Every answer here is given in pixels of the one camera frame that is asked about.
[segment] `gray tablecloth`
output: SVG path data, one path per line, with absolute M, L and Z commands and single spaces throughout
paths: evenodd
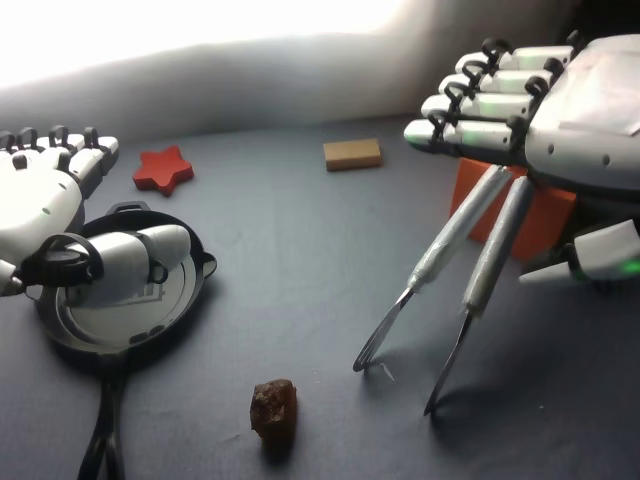
M 182 138 L 124 147 L 87 204 L 144 200 L 189 223 L 219 260 L 192 331 L 129 379 L 131 480 L 603 479 L 640 474 L 640 300 L 528 290 L 508 262 L 434 418 L 427 396 L 461 324 L 480 246 L 465 244 L 410 302 L 378 362 L 351 365 L 447 219 L 457 161 L 413 151 L 408 119 Z M 322 144 L 377 137 L 380 169 L 329 174 Z M 143 150 L 177 144 L 196 178 L 139 192 Z M 0 478 L 75 478 L 99 385 L 60 361 L 25 298 L 0 300 Z M 287 462 L 250 430 L 253 386 L 298 388 Z

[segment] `black frying pan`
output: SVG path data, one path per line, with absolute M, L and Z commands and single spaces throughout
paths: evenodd
M 107 477 L 124 480 L 118 433 L 120 401 L 126 372 L 162 353 L 178 335 L 216 259 L 184 222 L 154 212 L 143 202 L 114 205 L 106 216 L 82 229 L 90 238 L 107 232 L 136 231 L 158 225 L 180 225 L 191 237 L 191 252 L 162 285 L 148 284 L 130 298 L 108 308 L 69 308 L 61 289 L 46 288 L 37 302 L 42 325 L 67 359 L 90 368 L 102 381 L 100 410 L 82 460 L 78 480 L 95 480 L 106 453 Z

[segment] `orange block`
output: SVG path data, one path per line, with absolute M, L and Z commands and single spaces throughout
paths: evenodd
M 460 159 L 449 215 L 456 211 L 458 205 L 466 198 L 489 166 L 487 163 L 468 158 Z M 527 173 L 526 169 L 521 167 L 509 167 L 509 170 L 514 174 L 513 179 Z M 500 195 L 469 235 L 470 238 L 482 243 L 487 240 L 512 183 L 513 180 L 510 180 L 500 192 Z M 537 188 L 529 214 L 516 238 L 511 255 L 520 260 L 528 260 L 537 253 L 554 247 L 560 240 L 560 235 L 562 235 L 575 204 L 575 193 L 552 187 Z

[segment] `red star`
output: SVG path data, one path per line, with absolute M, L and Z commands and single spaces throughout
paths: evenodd
M 138 190 L 159 190 L 170 196 L 178 183 L 193 178 L 193 167 L 182 158 L 180 149 L 172 145 L 164 152 L 142 152 L 142 167 L 133 174 Z

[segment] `white backdrop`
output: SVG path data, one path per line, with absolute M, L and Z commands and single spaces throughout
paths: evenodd
M 43 2 L 37 28 L 3 28 L 15 61 L 0 129 L 93 125 L 135 141 L 417 112 L 485 37 L 553 42 L 571 0 L 90 3 Z

